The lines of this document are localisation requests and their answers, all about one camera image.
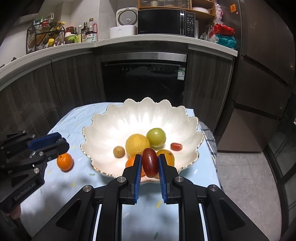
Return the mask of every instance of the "white scalloped bowl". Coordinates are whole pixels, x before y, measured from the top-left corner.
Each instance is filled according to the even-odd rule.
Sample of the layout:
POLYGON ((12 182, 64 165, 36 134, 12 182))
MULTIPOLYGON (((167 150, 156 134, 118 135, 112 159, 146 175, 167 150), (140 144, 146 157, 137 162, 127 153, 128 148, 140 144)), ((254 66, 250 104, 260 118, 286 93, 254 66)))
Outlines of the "white scalloped bowl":
MULTIPOLYGON (((178 172, 192 165, 199 157, 197 148, 204 135, 197 131, 197 117, 188 117, 184 106, 172 107, 168 100, 155 103, 150 98, 141 102, 127 99, 123 105, 108 106, 104 114, 94 114, 92 125, 83 128, 86 142, 81 149, 90 159, 98 172, 112 177, 122 175, 128 155, 116 158, 113 149, 125 148, 126 140, 132 134, 146 133, 152 128, 161 128, 166 133, 163 149, 170 150, 175 156, 175 168, 178 172), (172 151, 170 144, 183 145, 181 151, 172 151)), ((159 182, 156 178, 144 176, 141 182, 159 182)))

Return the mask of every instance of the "red package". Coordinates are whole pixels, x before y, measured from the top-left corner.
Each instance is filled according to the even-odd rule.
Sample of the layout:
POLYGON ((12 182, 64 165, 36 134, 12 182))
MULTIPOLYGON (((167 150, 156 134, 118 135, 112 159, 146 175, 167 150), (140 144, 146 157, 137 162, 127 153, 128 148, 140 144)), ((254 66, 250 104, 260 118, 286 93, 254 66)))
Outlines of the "red package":
POLYGON ((224 24, 216 23, 210 30, 209 37, 211 38, 214 34, 232 36, 235 33, 233 28, 230 28, 224 24))

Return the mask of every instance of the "white plate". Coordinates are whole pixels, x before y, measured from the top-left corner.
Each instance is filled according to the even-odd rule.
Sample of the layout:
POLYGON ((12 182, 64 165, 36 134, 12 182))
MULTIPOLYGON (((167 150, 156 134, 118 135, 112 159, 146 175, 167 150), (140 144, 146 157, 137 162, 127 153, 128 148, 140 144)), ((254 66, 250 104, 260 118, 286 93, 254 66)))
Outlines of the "white plate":
MULTIPOLYGON (((180 172, 192 165, 199 157, 197 148, 204 135, 197 131, 197 117, 188 117, 184 106, 172 107, 168 100, 159 103, 145 98, 141 102, 127 99, 123 105, 108 106, 104 114, 94 114, 92 125, 83 128, 86 142, 81 149, 90 159, 91 165, 98 172, 112 177, 122 175, 128 155, 116 158, 113 149, 116 146, 125 148, 126 140, 132 134, 146 133, 159 127, 166 133, 163 149, 170 150, 175 156, 175 168, 180 172), (183 145, 181 151, 172 151, 170 144, 183 145)), ((159 182, 156 178, 144 176, 141 182, 159 182)))
POLYGON ((210 11, 206 8, 203 8, 203 7, 193 7, 192 10, 199 11, 199 12, 205 12, 205 13, 210 14, 210 11))

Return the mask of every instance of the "table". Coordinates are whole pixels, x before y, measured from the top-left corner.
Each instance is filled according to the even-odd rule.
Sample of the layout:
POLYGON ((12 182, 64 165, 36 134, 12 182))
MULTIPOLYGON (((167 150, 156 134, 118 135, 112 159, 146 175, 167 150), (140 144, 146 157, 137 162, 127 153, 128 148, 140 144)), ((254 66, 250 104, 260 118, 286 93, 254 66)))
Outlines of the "table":
MULTIPOLYGON (((112 179, 95 171, 91 167, 91 160, 80 149, 80 145, 85 142, 82 128, 90 126, 92 116, 95 113, 103 114, 109 104, 122 105, 97 103, 78 107, 49 132, 59 132, 67 139, 70 144, 68 153, 73 157, 74 166, 71 171, 64 173, 58 168, 56 160, 49 161, 44 174, 45 184, 22 202, 20 219, 30 236, 33 237, 83 186, 88 184, 96 188, 112 179)), ((192 109, 187 109, 187 114, 194 116, 192 109)), ((200 186, 220 186, 215 167, 215 145, 203 123, 199 123, 198 130, 202 131, 201 126, 207 135, 198 148, 200 157, 191 167, 182 170, 180 175, 200 186)), ((123 205, 122 219, 123 241, 178 241, 178 205, 163 203, 159 184, 141 185, 138 203, 134 206, 123 205)))

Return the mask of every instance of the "robotic arm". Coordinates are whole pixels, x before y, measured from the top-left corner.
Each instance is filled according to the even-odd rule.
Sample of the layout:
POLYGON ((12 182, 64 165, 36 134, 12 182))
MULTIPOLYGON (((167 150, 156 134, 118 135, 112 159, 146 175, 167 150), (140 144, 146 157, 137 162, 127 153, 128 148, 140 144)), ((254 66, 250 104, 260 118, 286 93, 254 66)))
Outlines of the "robotic arm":
MULTIPOLYGON (((59 133, 41 138, 17 133, 2 146, 7 151, 20 152, 25 147, 34 150, 31 158, 5 163, 1 157, 0 209, 9 212, 44 184, 47 161, 69 149, 59 133), (19 175, 26 178, 13 186, 19 175)), ((216 185, 207 188, 194 185, 179 176, 176 168, 168 166, 165 156, 159 155, 159 175, 162 198, 166 204, 179 205, 179 241, 204 241, 200 206, 205 217, 209 241, 268 241, 260 229, 216 185)), ((132 167, 125 168, 121 177, 106 186, 84 186, 33 237, 32 240, 93 240, 99 205, 102 205, 96 240, 120 241, 122 204, 135 205, 139 198, 141 156, 136 155, 132 167)))

